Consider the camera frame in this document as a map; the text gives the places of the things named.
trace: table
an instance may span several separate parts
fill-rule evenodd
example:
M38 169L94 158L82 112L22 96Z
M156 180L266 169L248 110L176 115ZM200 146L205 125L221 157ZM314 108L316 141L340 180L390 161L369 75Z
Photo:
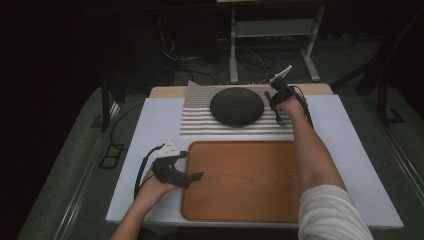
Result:
M231 85L214 87L225 88L229 86ZM403 223L372 167L339 97L332 95L331 89L326 84L299 84L298 86L307 95L315 130L332 154L352 200L366 224L370 228L403 227ZM186 87L159 87L155 88L151 92L151 97L146 99L109 207L107 221L119 222L131 205L135 176L141 164L141 159L150 149L166 140L173 140L180 150L186 150L196 140L179 137L179 122L175 118L175 116L181 116L186 90ZM147 166L150 166L152 161L153 159L149 159ZM180 171L185 169L184 160L178 160L175 166ZM145 224L208 227L297 227L297 223L188 221L181 216L181 199L182 190L168 193L146 216Z

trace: white sleeve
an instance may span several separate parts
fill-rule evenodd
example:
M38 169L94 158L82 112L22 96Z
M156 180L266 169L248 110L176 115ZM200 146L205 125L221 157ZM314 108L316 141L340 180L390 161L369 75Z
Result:
M299 239L373 239L349 194L333 185L306 190L300 198Z

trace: forearm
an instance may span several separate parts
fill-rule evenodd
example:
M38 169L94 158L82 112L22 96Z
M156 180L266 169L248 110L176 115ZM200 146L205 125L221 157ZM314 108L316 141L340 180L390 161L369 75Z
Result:
M145 206L132 204L110 239L137 239L144 217L149 210Z
M327 147L304 114L295 113L291 119L301 192L323 184L346 189Z

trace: wooden board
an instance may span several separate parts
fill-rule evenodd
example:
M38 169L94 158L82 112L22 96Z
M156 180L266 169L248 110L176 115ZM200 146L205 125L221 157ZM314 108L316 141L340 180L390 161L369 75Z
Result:
M190 221L297 223L299 187L291 141L203 141L190 145L183 193Z

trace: black cable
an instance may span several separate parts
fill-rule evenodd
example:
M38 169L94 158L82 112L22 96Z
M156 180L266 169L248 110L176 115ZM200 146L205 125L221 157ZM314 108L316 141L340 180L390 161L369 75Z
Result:
M115 129L116 129L116 126L118 125L118 123L126 116L126 115L128 115L130 112L132 112L132 111L134 111L135 109L137 109L137 108L139 108L140 106L142 106L143 105L143 103L140 103L140 104L137 104L137 106L135 106L135 107L133 107L133 108L131 108L130 110L128 110L126 113L124 113L124 114L122 114L122 116L121 117L119 117L118 118L118 120L115 122L115 124L113 125L113 128L112 128L112 131L111 131L111 133L110 133L110 138L109 138L109 140L110 140L110 144L114 147L114 148L116 148L116 144L114 143L114 141L113 141L113 134L115 133ZM128 149L127 148L123 148L123 149L118 149L118 150L122 150L122 151L128 151Z
M140 185L140 180L141 180L141 176L143 175L143 172L144 172L144 168L146 167L146 164L147 164L147 160L149 160L149 157L150 157L150 155L154 152L154 151L156 151L156 150L159 150L159 149L161 149L162 147L163 147L163 145L161 145L161 146L157 146L157 147L154 147L152 150L150 150L150 152L143 158L143 161L141 162L141 165L140 165L140 169L138 169L138 173L137 173L137 179L135 180L135 185L134 185L134 199L135 199L135 197L137 196L137 193L138 193L138 191L140 190L140 187L141 187L141 185ZM149 180L151 177L153 177L154 175L152 175L152 176L150 176L149 178L147 178L146 180L144 180L143 181L143 183L142 184L144 184L147 180Z
M294 88L299 89L302 96L294 90ZM314 124L312 123L311 113L309 112L308 104L305 101L305 95L303 95L302 90L298 86L289 87L290 91L296 97L297 101L299 101L300 105L302 105L303 111L305 112L306 118L308 119L309 124L311 124L312 128L314 128Z

